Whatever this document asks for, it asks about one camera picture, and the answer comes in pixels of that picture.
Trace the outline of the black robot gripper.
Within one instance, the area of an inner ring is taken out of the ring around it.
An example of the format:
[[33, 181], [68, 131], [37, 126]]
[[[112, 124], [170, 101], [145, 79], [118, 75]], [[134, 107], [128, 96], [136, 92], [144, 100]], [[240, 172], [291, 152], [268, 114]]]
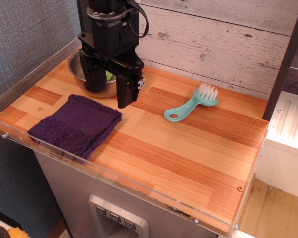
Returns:
[[139, 33], [140, 6], [88, 6], [92, 33], [81, 32], [81, 67], [89, 91], [106, 85], [106, 71], [116, 76], [118, 108], [138, 98], [144, 64], [135, 48], [144, 34]]

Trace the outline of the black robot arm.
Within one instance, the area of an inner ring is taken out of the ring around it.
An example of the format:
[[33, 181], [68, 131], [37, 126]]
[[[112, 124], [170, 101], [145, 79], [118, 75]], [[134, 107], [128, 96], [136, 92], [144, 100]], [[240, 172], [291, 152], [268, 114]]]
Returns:
[[90, 0], [86, 9], [92, 32], [79, 34], [82, 42], [80, 62], [90, 91], [107, 82], [106, 73], [116, 77], [118, 108], [123, 109], [138, 98], [143, 86], [144, 63], [135, 52], [139, 39], [139, 16], [144, 10], [134, 0]]

